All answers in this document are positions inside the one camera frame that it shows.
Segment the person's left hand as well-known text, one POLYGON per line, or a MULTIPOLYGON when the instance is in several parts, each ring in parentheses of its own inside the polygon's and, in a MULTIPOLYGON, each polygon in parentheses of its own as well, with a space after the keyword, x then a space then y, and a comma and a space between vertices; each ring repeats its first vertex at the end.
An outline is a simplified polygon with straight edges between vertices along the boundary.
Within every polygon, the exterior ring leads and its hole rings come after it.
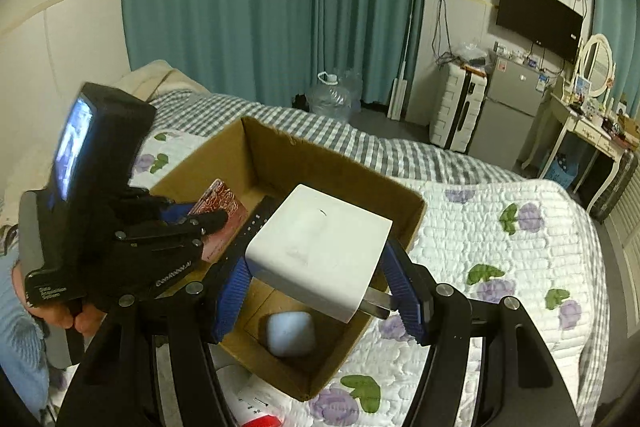
POLYGON ((75 329, 85 337, 92 337, 96 335, 106 317, 106 313, 92 303, 85 303, 82 311, 77 315, 70 312, 64 303, 50 303, 40 308, 31 306, 26 299, 21 262, 17 262, 12 269, 12 284, 17 298, 27 312, 33 317, 43 319, 49 325, 61 327, 61 329, 75 329))

